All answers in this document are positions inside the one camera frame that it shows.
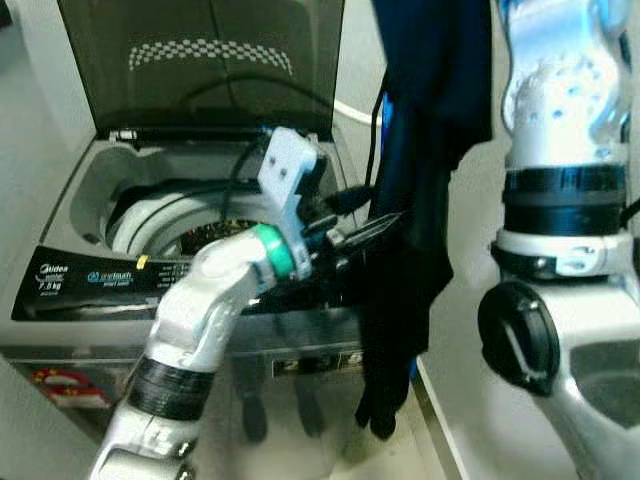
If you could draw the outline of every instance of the black garment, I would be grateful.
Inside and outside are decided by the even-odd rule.
[[[448,182],[466,151],[491,138],[489,0],[373,0],[394,115],[371,217],[407,210],[393,239],[367,252],[361,325],[361,426],[388,438],[427,349],[429,307],[451,280]]]

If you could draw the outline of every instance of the top-load washing machine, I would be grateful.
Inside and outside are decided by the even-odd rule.
[[[99,437],[159,299],[190,257],[273,220],[256,181],[265,131],[287,126],[317,142],[330,160],[322,194],[356,183],[332,128],[343,2],[59,0],[58,8],[96,136],[10,292],[0,350]],[[212,415],[265,445],[278,424],[270,410],[288,401],[306,438],[350,415],[361,354],[357,302],[345,292],[314,280],[252,300],[214,386],[218,399],[234,400]]]

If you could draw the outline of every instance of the tinted glass lid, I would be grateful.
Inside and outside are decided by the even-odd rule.
[[[59,0],[99,134],[330,136],[343,0]]]

